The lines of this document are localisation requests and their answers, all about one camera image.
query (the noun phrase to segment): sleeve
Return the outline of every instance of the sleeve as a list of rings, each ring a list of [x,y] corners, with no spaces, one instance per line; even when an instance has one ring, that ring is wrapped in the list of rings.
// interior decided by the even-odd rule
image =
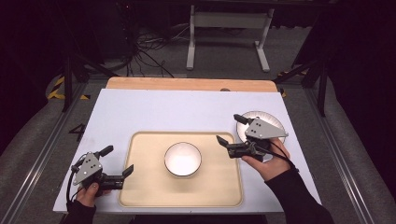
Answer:
[[[92,224],[95,212],[96,206],[88,207],[79,201],[74,201],[62,224]]]
[[[296,169],[290,169],[265,183],[282,205],[288,224],[334,223],[329,211],[309,193]]]

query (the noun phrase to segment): white metal stand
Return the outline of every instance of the white metal stand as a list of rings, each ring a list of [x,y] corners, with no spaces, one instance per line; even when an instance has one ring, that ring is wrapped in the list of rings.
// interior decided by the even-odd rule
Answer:
[[[274,10],[269,9],[268,13],[219,13],[219,12],[195,12],[194,6],[191,6],[190,16],[190,44],[187,55],[187,70],[194,67],[195,55],[195,27],[226,27],[226,28],[247,28],[262,29],[262,38],[255,42],[257,54],[262,65],[262,71],[269,72],[270,67],[262,47],[267,37],[273,18]]]

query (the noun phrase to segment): hand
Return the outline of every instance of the hand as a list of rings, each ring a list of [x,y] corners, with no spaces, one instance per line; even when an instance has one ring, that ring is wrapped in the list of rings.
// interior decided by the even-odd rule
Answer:
[[[285,152],[288,158],[290,157],[289,152],[286,150],[285,146],[283,146],[283,143],[278,138],[272,138],[270,139],[270,141],[280,147],[283,152]],[[275,152],[276,154],[283,156],[282,151],[279,150],[279,148],[275,147],[273,144],[271,144],[270,150]],[[290,165],[288,162],[275,156],[267,162],[257,161],[256,159],[249,156],[243,156],[242,160],[249,164],[251,167],[253,167],[255,170],[257,170],[265,181],[268,181],[290,169]]]
[[[76,200],[87,207],[95,207],[95,194],[99,190],[98,183],[92,183],[87,189],[79,190]]]

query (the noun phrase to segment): person's right hand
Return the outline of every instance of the person's right hand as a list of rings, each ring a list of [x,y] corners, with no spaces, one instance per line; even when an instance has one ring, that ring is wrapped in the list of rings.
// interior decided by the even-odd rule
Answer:
[[[288,158],[290,157],[289,152],[286,150],[285,146],[283,146],[283,143],[278,138],[272,138],[270,139],[270,141],[280,147],[288,156]],[[282,151],[280,151],[279,148],[275,147],[272,144],[270,150],[275,152],[276,154],[284,156]],[[268,181],[290,169],[290,165],[287,161],[275,156],[267,162],[257,161],[256,159],[249,156],[243,156],[242,160],[249,164],[251,167],[253,167],[255,170],[257,170],[265,181]]]

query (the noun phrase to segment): white tabletop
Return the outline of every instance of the white tabletop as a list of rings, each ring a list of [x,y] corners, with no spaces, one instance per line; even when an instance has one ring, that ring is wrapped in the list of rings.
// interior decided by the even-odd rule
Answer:
[[[109,145],[114,151],[100,159],[104,173],[120,175],[129,149],[131,136],[141,131],[227,132],[239,139],[233,114],[264,111],[275,116],[289,136],[285,147],[300,170],[308,190],[320,203],[318,192],[309,173],[303,152],[290,122],[283,99],[278,92],[242,91],[134,91],[109,90],[100,92],[90,121],[78,146],[72,164],[81,155],[99,151]],[[96,201],[97,212],[113,214],[255,214],[281,212],[274,193],[260,175],[243,161],[240,162],[244,199],[237,207],[170,207],[126,208],[119,204],[118,190]],[[53,211],[66,212],[66,188],[70,170],[64,178]],[[72,187],[71,195],[77,187]]]

